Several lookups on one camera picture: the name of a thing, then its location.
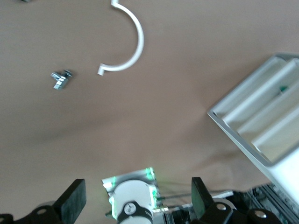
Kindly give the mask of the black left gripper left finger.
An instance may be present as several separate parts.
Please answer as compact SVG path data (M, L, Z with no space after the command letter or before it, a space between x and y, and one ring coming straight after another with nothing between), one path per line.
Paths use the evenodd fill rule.
M84 179L76 179L52 204L36 208L29 214L30 224L73 224L86 205Z

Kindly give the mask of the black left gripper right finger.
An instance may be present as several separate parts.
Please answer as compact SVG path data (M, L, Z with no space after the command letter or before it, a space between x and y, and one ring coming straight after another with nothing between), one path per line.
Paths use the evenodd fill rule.
M200 177L192 178L191 198L196 218L192 224L229 224L233 209L224 201L215 201Z

